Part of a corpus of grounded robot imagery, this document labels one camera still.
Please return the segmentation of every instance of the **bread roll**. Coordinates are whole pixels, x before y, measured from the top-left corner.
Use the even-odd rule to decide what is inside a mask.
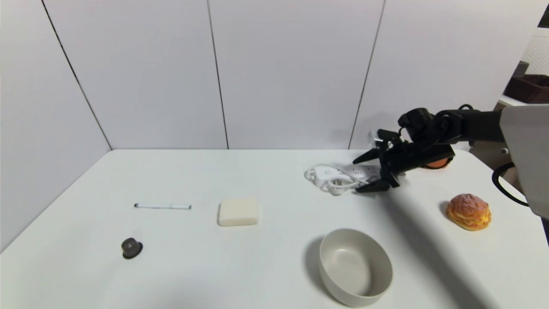
[[[446,214],[457,225],[470,231],[485,229],[492,221],[488,203],[472,194],[452,198],[446,207]]]

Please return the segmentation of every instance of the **table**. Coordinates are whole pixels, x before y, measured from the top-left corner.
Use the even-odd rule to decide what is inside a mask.
[[[339,228],[370,235],[393,263],[392,287],[370,308],[547,307],[540,219],[503,196],[487,166],[457,151],[446,169],[410,171],[400,188],[338,197],[303,177],[361,153],[109,152],[1,254],[2,308],[342,308],[317,269],[320,240]],[[465,192],[490,204],[487,229],[445,217]],[[258,198],[259,224],[218,226],[219,203],[238,196]],[[128,237],[143,243],[132,260],[120,247]]]
[[[498,103],[503,104],[504,106],[528,106],[530,104],[524,103],[517,99],[502,95]]]

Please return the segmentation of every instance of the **white soap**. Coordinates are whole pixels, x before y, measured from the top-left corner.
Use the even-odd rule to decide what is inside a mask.
[[[259,205],[256,198],[228,198],[221,202],[218,218],[220,226],[252,225],[258,221]]]

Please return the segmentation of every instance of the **power strip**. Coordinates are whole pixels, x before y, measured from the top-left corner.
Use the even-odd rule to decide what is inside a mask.
[[[333,195],[340,195],[349,189],[379,179],[379,166],[375,165],[348,165],[337,168],[332,165],[316,165],[305,172],[305,178],[315,184],[322,191]]]

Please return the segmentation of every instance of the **bowl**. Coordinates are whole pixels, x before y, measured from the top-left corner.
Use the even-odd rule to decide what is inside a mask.
[[[393,282],[385,250],[370,236],[352,229],[335,230],[320,244],[320,276],[326,289],[350,307],[378,301]]]

